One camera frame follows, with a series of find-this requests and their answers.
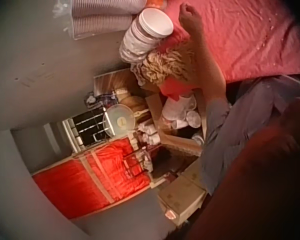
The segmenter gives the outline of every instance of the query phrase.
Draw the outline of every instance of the man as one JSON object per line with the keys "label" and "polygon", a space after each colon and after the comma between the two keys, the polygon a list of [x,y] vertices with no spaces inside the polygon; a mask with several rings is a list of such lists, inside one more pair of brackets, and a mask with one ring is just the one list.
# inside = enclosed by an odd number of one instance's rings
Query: man
{"label": "man", "polygon": [[294,226],[289,219],[300,210],[300,81],[290,76],[254,80],[239,90],[230,107],[200,14],[184,3],[179,21],[195,48],[196,81],[206,104],[200,160],[212,199],[193,226],[179,228],[166,239],[289,236],[285,230]]}

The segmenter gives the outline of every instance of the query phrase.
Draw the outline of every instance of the hand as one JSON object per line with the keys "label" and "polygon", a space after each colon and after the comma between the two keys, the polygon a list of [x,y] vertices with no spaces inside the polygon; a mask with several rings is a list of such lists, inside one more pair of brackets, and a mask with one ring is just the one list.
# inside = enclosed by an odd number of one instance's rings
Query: hand
{"label": "hand", "polygon": [[189,3],[182,3],[180,5],[179,22],[191,36],[202,35],[202,17]]}

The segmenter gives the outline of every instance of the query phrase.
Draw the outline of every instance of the cardboard box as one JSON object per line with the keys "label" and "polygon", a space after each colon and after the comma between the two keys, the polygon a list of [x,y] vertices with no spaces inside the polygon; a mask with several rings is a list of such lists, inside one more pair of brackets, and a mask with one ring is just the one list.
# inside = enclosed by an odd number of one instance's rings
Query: cardboard box
{"label": "cardboard box", "polygon": [[[201,91],[195,91],[195,98],[197,101],[197,107],[202,121],[202,130],[205,136],[207,124],[206,124],[206,114],[205,114],[205,104],[202,98]],[[148,96],[145,98],[149,110],[152,115],[154,125],[159,133],[161,143],[163,145],[168,145],[171,148],[180,150],[195,156],[200,156],[202,148],[196,143],[196,141],[188,138],[178,137],[172,135],[172,131],[167,129],[167,127],[161,122],[161,114],[164,106],[164,102],[158,93]]]}
{"label": "cardboard box", "polygon": [[200,159],[194,161],[186,170],[184,170],[184,172],[181,173],[181,175],[190,180],[196,186],[206,189],[206,186],[203,184],[202,164]]}
{"label": "cardboard box", "polygon": [[162,210],[173,212],[176,218],[171,221],[179,226],[201,207],[206,195],[204,189],[179,176],[158,193],[158,198]]}

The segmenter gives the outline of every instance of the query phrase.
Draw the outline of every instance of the pink blanket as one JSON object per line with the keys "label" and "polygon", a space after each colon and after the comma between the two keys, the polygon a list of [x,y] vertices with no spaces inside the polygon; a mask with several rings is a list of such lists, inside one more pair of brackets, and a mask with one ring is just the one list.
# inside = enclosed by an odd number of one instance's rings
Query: pink blanket
{"label": "pink blanket", "polygon": [[[175,31],[163,48],[188,37],[180,27],[179,6],[165,12]],[[228,83],[300,74],[300,26],[279,0],[188,0],[202,14],[208,46]]]}

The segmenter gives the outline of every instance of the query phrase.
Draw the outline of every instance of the gray shirt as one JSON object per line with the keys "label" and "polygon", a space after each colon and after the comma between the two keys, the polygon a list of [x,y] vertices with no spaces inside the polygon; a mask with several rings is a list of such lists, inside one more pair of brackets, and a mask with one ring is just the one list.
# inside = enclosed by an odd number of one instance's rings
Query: gray shirt
{"label": "gray shirt", "polygon": [[266,126],[274,113],[281,114],[295,97],[300,97],[300,82],[280,76],[255,81],[232,107],[222,99],[208,103],[200,160],[204,185],[211,195],[251,136]]}

